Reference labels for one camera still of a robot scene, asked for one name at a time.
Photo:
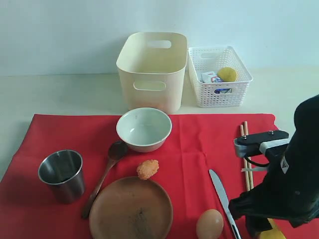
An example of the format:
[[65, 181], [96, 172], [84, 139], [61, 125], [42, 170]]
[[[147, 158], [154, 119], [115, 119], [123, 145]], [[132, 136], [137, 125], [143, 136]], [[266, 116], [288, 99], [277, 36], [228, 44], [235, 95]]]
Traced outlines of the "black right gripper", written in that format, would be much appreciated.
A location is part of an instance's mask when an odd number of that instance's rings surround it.
[[319, 136], [294, 134], [288, 144], [267, 148], [268, 172], [253, 191], [229, 201], [233, 219], [245, 217], [250, 237], [272, 229], [266, 218], [296, 228], [319, 216]]

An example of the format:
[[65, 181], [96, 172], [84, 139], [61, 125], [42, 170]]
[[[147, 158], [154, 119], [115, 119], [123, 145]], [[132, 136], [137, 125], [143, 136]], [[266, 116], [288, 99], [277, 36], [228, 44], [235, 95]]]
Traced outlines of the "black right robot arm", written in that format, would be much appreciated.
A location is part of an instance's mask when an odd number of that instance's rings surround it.
[[251, 237], [271, 230], [269, 219], [289, 221], [299, 227], [319, 216], [319, 98], [314, 96], [298, 105], [294, 113], [292, 137], [281, 130], [269, 130], [234, 139], [236, 155], [264, 155], [268, 163], [258, 166], [267, 171], [253, 189], [230, 200], [234, 219], [245, 216]]

